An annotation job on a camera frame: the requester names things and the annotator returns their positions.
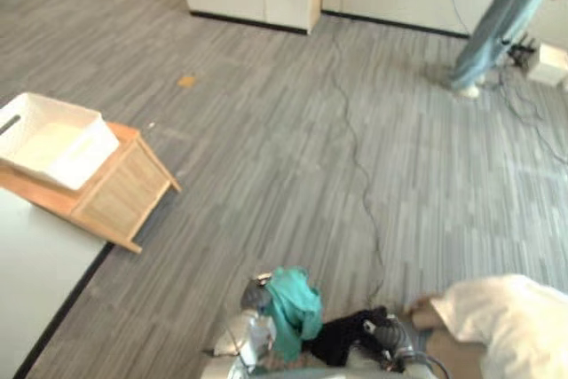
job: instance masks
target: wooden side table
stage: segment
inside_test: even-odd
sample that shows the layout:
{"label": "wooden side table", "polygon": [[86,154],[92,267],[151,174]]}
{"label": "wooden side table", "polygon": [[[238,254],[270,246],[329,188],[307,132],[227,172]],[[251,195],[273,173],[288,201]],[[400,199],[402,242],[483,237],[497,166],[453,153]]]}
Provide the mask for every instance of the wooden side table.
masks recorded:
{"label": "wooden side table", "polygon": [[0,185],[66,221],[135,253],[132,239],[152,209],[173,186],[181,191],[142,139],[140,132],[118,123],[108,127],[120,146],[79,191],[58,187],[11,168],[0,167]]}

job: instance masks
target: shoe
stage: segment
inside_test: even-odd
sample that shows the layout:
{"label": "shoe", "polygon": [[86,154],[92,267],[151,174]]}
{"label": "shoe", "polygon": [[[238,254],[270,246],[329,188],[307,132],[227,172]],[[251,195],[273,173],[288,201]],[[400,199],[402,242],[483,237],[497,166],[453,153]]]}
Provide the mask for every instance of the shoe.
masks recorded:
{"label": "shoe", "polygon": [[469,98],[469,99],[479,98],[480,93],[481,93],[481,91],[479,90],[479,88],[475,84],[472,84],[471,86],[468,86],[467,88],[455,91],[456,95],[459,95],[460,97],[464,97],[464,98]]}

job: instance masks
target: green towel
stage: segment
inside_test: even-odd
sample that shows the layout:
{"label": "green towel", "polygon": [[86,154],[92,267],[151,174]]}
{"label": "green towel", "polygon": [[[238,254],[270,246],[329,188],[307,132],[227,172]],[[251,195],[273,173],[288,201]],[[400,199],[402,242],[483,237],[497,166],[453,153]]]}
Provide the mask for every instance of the green towel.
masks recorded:
{"label": "green towel", "polygon": [[277,268],[266,288],[272,301],[266,308],[276,326],[274,350],[285,361],[293,361],[302,351],[302,341],[314,339],[321,330],[321,298],[308,286],[302,268]]}

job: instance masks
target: person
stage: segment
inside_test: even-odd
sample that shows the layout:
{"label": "person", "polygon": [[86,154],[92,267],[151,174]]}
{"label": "person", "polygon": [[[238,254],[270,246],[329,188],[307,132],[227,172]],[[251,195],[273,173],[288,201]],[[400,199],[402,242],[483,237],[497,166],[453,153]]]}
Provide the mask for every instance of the person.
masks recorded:
{"label": "person", "polygon": [[477,98],[476,83],[484,80],[485,72],[525,29],[542,1],[493,0],[450,73],[450,88],[464,97]]}

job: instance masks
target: white storage bin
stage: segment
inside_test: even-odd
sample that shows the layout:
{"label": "white storage bin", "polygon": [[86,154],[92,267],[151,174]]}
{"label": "white storage bin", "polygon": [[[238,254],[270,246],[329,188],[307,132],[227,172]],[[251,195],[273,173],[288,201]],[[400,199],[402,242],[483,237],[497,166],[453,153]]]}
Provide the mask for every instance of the white storage bin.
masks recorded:
{"label": "white storage bin", "polygon": [[541,44],[528,61],[529,80],[558,86],[568,76],[568,53],[566,51]]}
{"label": "white storage bin", "polygon": [[0,112],[0,159],[78,190],[118,147],[99,112],[22,93]]}

